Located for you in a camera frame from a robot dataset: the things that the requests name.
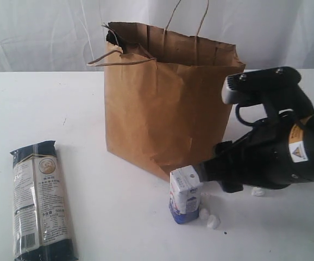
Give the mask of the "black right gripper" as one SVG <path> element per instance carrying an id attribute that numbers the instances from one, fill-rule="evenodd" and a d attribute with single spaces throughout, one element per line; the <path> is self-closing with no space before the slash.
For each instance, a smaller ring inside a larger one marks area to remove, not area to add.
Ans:
<path id="1" fill-rule="evenodd" d="M 201 183 L 217 182 L 226 193 L 243 190 L 243 185 L 283 189 L 293 183 L 309 181 L 306 162 L 294 162 L 289 149 L 289 135 L 295 122 L 282 119 L 276 125 L 258 125 L 239 140 L 224 141 L 213 147 L 213 157 L 196 165 Z"/>

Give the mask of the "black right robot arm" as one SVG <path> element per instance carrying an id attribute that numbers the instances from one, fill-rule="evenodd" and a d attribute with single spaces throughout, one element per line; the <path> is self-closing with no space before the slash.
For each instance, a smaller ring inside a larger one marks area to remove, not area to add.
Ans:
<path id="1" fill-rule="evenodd" d="M 314 182 L 314 115 L 295 121 L 292 112 L 274 125 L 260 124 L 206 163 L 211 180 L 236 187 L 283 189 Z"/>

